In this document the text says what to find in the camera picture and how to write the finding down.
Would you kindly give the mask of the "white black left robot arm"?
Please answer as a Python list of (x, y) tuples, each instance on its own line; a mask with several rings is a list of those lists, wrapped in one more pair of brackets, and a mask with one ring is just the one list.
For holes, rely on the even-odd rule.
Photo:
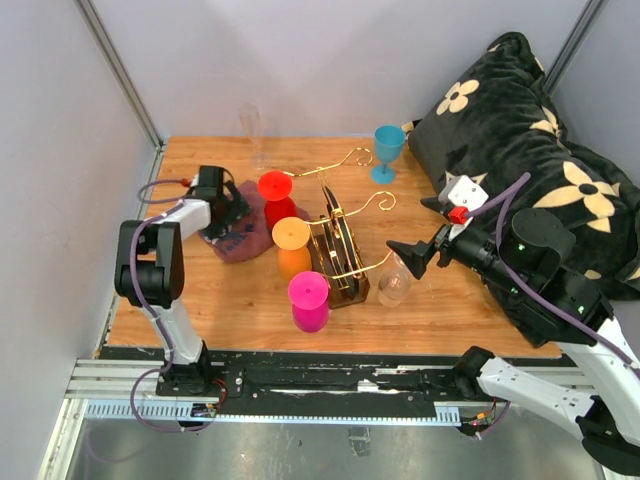
[(169, 202), (160, 214), (120, 225), (114, 287), (146, 315), (161, 339), (157, 393), (204, 396), (214, 386), (214, 368), (182, 300), (183, 242), (196, 234), (221, 239), (250, 207), (231, 173), (219, 166), (201, 166), (186, 182), (185, 193)]

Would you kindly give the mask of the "blue wine glass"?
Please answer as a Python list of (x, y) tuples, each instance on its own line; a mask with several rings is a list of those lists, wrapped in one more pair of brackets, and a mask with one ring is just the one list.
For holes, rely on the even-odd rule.
[(383, 125), (374, 132), (374, 154), (379, 161), (371, 171), (372, 179), (381, 185), (390, 184), (395, 179), (391, 164), (400, 156), (406, 135), (401, 127)]

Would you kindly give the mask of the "clear champagne flute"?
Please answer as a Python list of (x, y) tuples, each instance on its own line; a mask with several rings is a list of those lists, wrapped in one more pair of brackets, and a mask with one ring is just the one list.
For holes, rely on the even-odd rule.
[(252, 103), (243, 104), (239, 108), (239, 120), (252, 146), (251, 166), (257, 170), (266, 170), (270, 166), (270, 157), (263, 147), (263, 129), (258, 107)]

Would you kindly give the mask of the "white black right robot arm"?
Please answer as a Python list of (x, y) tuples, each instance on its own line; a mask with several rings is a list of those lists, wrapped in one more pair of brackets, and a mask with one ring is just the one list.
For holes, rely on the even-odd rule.
[(468, 226), (459, 234), (443, 225), (429, 242), (388, 241), (412, 276), (421, 279), (431, 259), (455, 261), (483, 283), (516, 300), (517, 328), (533, 345), (556, 344), (594, 388), (585, 394), (521, 371), (502, 357), (470, 347), (452, 369), (455, 392), (515, 403), (574, 436), (607, 469), (639, 473), (639, 359), (613, 308), (594, 281), (566, 266), (576, 238), (543, 209), (509, 214), (504, 201), (494, 233)]

